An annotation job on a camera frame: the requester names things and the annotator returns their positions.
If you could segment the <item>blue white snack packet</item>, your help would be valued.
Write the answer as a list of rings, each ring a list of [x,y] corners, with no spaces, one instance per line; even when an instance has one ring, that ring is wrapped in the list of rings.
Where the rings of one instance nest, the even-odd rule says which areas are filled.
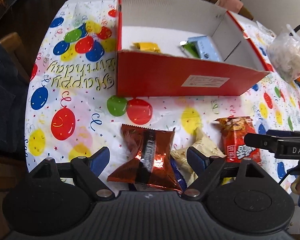
[[[170,157],[170,164],[171,164],[172,170],[174,172],[175,179],[178,182],[181,190],[184,192],[187,189],[187,183],[185,181],[185,178],[179,171],[179,169],[177,167],[177,163],[173,157]]]

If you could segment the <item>yellow candy in box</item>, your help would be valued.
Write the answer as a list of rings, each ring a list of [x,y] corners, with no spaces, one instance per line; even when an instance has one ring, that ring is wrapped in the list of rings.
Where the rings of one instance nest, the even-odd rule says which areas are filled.
[[[153,42],[135,42],[133,43],[133,46],[140,51],[161,53],[159,46]]]

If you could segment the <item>cream snack packet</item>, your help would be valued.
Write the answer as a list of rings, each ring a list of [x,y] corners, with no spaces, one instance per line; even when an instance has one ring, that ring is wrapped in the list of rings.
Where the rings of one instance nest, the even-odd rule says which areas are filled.
[[[192,146],[198,150],[203,156],[218,156],[225,158],[226,155],[221,152],[218,146],[202,131],[201,127],[195,129],[196,139]],[[198,176],[190,167],[186,160],[186,151],[188,147],[178,150],[171,149],[170,154],[175,159],[179,167],[186,173],[187,186],[194,182]]]

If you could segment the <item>shiny red-brown snack bag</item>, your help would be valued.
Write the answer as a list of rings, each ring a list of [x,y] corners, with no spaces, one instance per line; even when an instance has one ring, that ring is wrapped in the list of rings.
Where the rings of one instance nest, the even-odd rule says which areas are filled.
[[[121,132],[131,159],[113,171],[107,181],[182,191],[171,165],[174,131],[123,124]]]

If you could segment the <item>balloon birthday tablecloth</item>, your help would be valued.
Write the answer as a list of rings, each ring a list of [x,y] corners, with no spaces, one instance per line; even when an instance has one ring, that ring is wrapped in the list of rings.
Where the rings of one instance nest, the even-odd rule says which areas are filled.
[[[67,162],[110,149],[107,177],[129,152],[121,125],[174,131],[172,155],[186,181],[193,145],[223,147],[218,118],[249,116],[255,131],[300,131],[300,84],[269,74],[242,96],[118,98],[115,95],[116,0],[69,0],[59,9],[34,63],[25,114],[29,170],[44,158]]]

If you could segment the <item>red cardboard box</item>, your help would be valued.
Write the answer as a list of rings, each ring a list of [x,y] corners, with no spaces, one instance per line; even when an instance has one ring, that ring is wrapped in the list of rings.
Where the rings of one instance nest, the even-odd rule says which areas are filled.
[[[247,19],[204,0],[117,0],[116,94],[239,96],[273,69],[245,33]],[[222,62],[187,57],[180,41],[211,37]],[[161,53],[135,42],[156,43]]]

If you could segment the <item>green snack packet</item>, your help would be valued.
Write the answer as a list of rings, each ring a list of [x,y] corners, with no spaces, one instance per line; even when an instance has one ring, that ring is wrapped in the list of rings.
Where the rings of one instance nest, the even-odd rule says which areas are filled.
[[[196,46],[192,42],[180,41],[179,43],[181,51],[189,58],[200,59]]]

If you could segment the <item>pink cloth on chair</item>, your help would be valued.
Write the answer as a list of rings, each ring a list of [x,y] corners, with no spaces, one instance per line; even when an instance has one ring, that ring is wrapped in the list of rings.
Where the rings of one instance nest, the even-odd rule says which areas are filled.
[[[217,0],[215,5],[223,7],[224,9],[234,13],[239,13],[239,11],[243,8],[241,0]]]

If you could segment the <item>clear plastic bag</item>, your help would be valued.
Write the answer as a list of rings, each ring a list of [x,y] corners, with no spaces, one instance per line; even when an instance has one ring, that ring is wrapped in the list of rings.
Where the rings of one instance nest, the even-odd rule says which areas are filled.
[[[289,24],[268,46],[267,55],[287,83],[300,78],[300,36]]]

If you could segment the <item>light blue snack packet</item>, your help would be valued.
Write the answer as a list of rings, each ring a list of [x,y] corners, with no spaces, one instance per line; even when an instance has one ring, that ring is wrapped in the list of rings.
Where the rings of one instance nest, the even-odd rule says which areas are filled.
[[[207,35],[189,37],[187,41],[194,45],[201,60],[222,62],[222,57],[211,37]]]

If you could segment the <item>red Korean snack bag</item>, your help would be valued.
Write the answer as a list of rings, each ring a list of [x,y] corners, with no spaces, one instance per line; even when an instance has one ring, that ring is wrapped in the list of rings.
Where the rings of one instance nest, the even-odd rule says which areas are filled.
[[[244,137],[247,133],[255,134],[252,119],[249,116],[218,118],[218,122],[226,161],[228,163],[240,163],[244,158],[250,158],[261,164],[260,150],[247,146]]]

